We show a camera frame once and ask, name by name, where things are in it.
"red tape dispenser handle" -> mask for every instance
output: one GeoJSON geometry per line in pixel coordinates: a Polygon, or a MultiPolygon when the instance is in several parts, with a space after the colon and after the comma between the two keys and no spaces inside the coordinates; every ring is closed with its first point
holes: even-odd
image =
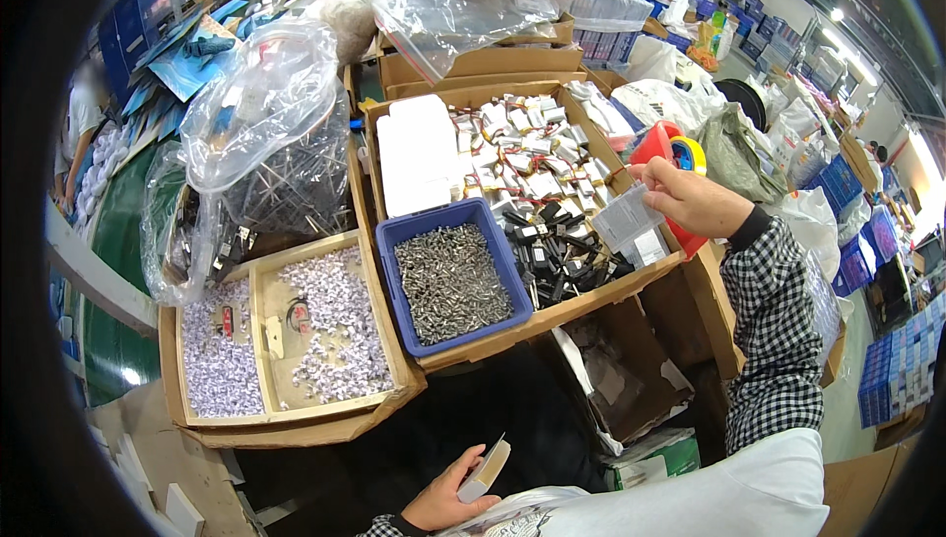
{"type": "MultiPolygon", "coordinates": [[[[662,157],[679,169],[689,169],[701,176],[707,173],[703,148],[696,141],[687,139],[683,130],[670,121],[657,121],[644,135],[641,144],[631,152],[629,160],[632,165],[646,164],[655,157],[662,157]]],[[[680,242],[680,247],[687,252],[687,260],[707,241],[706,237],[693,235],[670,219],[667,219],[667,226],[680,242]]]]}

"checkered sleeve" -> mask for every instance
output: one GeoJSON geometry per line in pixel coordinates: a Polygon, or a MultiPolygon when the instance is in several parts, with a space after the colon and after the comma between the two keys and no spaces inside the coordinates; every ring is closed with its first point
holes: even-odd
{"type": "Polygon", "coordinates": [[[789,428],[817,430],[824,416],[822,340],[811,329],[804,255],[787,224],[774,217],[747,247],[730,247],[720,273],[736,311],[734,340],[746,358],[729,385],[727,453],[789,428]]]}
{"type": "Polygon", "coordinates": [[[392,525],[393,514],[382,514],[376,516],[371,523],[371,529],[359,533],[355,537],[405,537],[404,533],[397,531],[392,525]]]}

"worker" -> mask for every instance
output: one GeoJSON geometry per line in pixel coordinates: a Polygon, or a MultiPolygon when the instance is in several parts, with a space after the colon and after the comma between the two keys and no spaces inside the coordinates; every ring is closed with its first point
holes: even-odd
{"type": "Polygon", "coordinates": [[[621,492],[544,487],[464,504],[457,488],[482,459],[481,444],[467,449],[399,515],[376,517],[363,537],[443,530],[438,536],[813,537],[820,531],[828,517],[818,435],[823,343],[811,329],[803,251],[780,217],[706,177],[662,158],[629,171],[647,185],[644,202],[651,208],[695,235],[729,240],[720,271],[737,314],[734,340],[746,357],[728,387],[729,457],[621,492]]]}
{"type": "Polygon", "coordinates": [[[87,59],[73,74],[63,131],[53,151],[53,194],[65,214],[72,214],[78,185],[92,166],[92,142],[110,120],[101,110],[101,92],[96,66],[87,59]]]}

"white shirt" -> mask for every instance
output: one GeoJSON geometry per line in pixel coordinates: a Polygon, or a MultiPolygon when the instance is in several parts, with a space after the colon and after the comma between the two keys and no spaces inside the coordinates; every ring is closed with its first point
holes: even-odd
{"type": "Polygon", "coordinates": [[[76,84],[69,94],[69,131],[63,141],[63,157],[72,163],[76,157],[78,138],[87,130],[95,129],[105,116],[96,103],[96,94],[91,88],[76,84]]]}
{"type": "Polygon", "coordinates": [[[817,535],[828,518],[821,436],[793,428],[710,467],[590,495],[537,488],[509,496],[440,537],[817,535]]]}

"hand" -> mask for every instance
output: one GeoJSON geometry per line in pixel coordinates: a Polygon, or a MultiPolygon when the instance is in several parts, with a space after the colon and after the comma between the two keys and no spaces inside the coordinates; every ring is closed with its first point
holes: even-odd
{"type": "Polygon", "coordinates": [[[66,214],[72,214],[72,202],[76,197],[76,180],[69,179],[65,183],[65,197],[63,198],[63,210],[66,214]]]}
{"type": "Polygon", "coordinates": [[[667,215],[693,235],[717,238],[735,234],[754,205],[731,190],[695,172],[677,169],[656,157],[627,168],[647,185],[644,203],[667,215]]]}
{"type": "Polygon", "coordinates": [[[401,511],[404,520],[421,531],[440,531],[468,521],[499,503],[500,496],[479,496],[471,504],[464,504],[457,497],[460,482],[467,472],[479,465],[482,460],[479,454],[485,450],[485,444],[468,448],[401,511]]]}

